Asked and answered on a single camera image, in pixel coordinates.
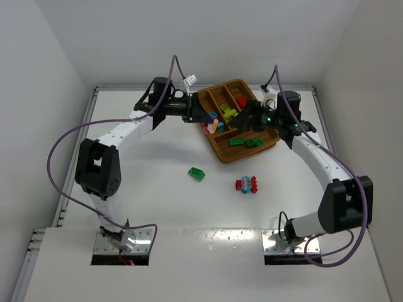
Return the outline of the lime long lego brick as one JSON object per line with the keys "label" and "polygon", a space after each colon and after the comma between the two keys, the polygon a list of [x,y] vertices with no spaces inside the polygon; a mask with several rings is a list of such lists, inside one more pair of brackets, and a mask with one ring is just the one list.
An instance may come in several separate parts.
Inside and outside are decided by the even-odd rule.
{"label": "lime long lego brick", "polygon": [[230,109],[224,113],[224,118],[226,120],[231,120],[233,117],[237,116],[238,112],[235,109]]}

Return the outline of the red rectangular lego brick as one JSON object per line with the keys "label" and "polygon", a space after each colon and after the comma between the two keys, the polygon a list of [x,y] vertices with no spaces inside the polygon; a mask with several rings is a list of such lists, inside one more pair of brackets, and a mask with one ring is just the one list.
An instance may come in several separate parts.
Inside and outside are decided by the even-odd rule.
{"label": "red rectangular lego brick", "polygon": [[245,107],[245,105],[247,104],[247,99],[243,96],[240,96],[237,98],[237,103],[238,103],[239,107],[241,109],[243,109]]}

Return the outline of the green number three lego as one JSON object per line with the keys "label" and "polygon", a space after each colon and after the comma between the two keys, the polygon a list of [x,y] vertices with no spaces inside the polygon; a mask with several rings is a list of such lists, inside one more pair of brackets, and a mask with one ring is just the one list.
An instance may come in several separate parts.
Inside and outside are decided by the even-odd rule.
{"label": "green number three lego", "polygon": [[247,148],[254,148],[256,146],[255,141],[253,139],[246,140],[245,145]]}

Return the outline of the dark green lego brick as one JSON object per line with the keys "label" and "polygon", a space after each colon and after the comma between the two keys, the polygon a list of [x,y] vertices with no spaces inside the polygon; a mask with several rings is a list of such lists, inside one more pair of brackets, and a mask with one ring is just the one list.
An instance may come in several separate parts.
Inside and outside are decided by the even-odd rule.
{"label": "dark green lego brick", "polygon": [[253,147],[260,147],[264,144],[264,142],[260,139],[253,139]]}

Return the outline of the lime square lego brick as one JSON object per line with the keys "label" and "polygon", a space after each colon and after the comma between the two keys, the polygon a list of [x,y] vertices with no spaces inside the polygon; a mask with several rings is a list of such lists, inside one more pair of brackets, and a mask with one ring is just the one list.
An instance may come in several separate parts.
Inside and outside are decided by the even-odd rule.
{"label": "lime square lego brick", "polygon": [[223,113],[227,113],[231,110],[226,104],[220,105],[219,108]]}

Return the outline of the blue fish lego assembly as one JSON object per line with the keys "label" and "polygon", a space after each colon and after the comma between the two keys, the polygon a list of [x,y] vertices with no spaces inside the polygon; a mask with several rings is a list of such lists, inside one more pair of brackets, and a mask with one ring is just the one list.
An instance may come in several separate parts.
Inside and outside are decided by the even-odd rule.
{"label": "blue fish lego assembly", "polygon": [[253,193],[258,191],[258,182],[256,176],[243,176],[241,179],[236,180],[236,190],[244,194]]}

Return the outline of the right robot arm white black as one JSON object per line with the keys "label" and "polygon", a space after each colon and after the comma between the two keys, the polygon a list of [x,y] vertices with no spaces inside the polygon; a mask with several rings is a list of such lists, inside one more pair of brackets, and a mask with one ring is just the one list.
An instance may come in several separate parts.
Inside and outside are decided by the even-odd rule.
{"label": "right robot arm white black", "polygon": [[238,130],[276,130],[279,137],[310,168],[324,195],[317,211],[287,220],[288,243],[319,233],[333,234],[372,222],[373,182],[367,176],[354,178],[330,151],[323,147],[316,128],[301,119],[301,97],[295,91],[280,92],[276,108],[248,100],[229,125]]}

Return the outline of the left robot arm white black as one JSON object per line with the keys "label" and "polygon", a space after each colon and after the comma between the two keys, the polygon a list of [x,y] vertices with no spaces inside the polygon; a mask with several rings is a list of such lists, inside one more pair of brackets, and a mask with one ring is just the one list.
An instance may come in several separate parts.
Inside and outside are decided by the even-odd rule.
{"label": "left robot arm white black", "polygon": [[182,96],[167,77],[156,77],[135,104],[128,120],[95,140],[85,139],[79,147],[75,182],[93,200],[104,237],[123,243],[129,222],[117,196],[122,182],[120,155],[140,137],[154,130],[167,116],[179,116],[185,123],[199,123],[207,135],[218,127],[218,119],[201,106],[198,95],[190,93],[196,77],[181,82]]}

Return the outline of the brown wicker divided basket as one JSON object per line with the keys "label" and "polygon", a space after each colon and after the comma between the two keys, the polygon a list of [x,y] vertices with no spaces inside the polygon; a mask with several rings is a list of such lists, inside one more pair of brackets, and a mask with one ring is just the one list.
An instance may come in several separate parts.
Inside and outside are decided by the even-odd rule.
{"label": "brown wicker divided basket", "polygon": [[268,150],[280,141],[276,130],[245,130],[237,121],[249,100],[257,100],[242,79],[233,79],[196,92],[202,108],[218,120],[216,131],[205,136],[218,160],[229,164]]}

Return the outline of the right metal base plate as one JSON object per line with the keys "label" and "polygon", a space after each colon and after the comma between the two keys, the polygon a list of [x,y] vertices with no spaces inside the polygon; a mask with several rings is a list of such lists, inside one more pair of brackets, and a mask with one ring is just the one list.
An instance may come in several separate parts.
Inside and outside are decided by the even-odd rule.
{"label": "right metal base plate", "polygon": [[304,237],[288,243],[283,229],[263,229],[261,236],[264,255],[270,256],[303,255],[309,239]]}

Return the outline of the metal base plate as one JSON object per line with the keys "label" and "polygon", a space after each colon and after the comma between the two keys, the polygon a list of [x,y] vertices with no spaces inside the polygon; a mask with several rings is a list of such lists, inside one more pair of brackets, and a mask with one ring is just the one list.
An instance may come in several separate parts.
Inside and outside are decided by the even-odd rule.
{"label": "metal base plate", "polygon": [[309,239],[304,237],[288,243],[283,229],[263,229],[261,236],[264,255],[270,256],[303,255]]}
{"label": "metal base plate", "polygon": [[94,255],[123,255],[139,256],[147,255],[150,251],[153,231],[151,229],[138,229],[123,231],[122,240],[118,242],[103,236],[101,230],[96,234],[94,241]]}

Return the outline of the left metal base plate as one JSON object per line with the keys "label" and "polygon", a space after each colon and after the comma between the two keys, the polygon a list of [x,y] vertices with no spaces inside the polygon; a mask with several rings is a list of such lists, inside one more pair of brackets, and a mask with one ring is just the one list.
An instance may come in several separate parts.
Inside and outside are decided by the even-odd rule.
{"label": "left metal base plate", "polygon": [[147,255],[150,251],[153,231],[151,229],[138,229],[123,231],[122,240],[118,242],[103,236],[101,230],[96,234],[94,241],[94,255],[123,255],[139,256]]}

